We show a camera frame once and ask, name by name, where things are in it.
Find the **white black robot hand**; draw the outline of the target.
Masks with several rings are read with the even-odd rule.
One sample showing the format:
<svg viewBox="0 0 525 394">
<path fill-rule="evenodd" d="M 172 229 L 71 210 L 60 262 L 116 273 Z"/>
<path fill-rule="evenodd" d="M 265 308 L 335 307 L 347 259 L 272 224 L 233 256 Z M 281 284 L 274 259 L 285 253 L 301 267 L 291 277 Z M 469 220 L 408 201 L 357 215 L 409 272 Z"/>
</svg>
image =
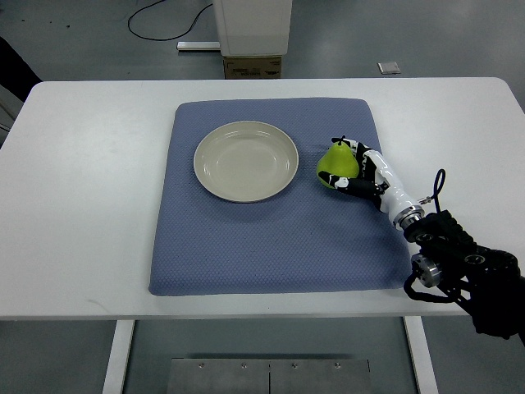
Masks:
<svg viewBox="0 0 525 394">
<path fill-rule="evenodd" d="M 423 219 L 424 210 L 421 204 L 404 190 L 401 180 L 380 152 L 345 136 L 333 139 L 342 139 L 352 149 L 358 161 L 359 174 L 357 178 L 348 178 L 320 172 L 321 178 L 332 189 L 372 201 L 399 230 Z"/>
</svg>

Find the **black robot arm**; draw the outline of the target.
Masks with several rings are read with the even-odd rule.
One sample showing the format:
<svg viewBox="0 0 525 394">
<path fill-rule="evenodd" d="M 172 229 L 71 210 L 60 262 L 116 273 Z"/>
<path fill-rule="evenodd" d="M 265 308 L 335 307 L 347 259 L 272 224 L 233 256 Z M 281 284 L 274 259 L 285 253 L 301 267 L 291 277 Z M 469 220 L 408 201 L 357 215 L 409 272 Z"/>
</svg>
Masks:
<svg viewBox="0 0 525 394">
<path fill-rule="evenodd" d="M 524 277 L 518 259 L 479 245 L 441 209 L 445 170 L 437 172 L 436 211 L 404 225 L 404 238 L 419 246 L 404 291 L 412 300 L 455 303 L 472 317 L 476 332 L 505 340 L 524 338 Z"/>
</svg>

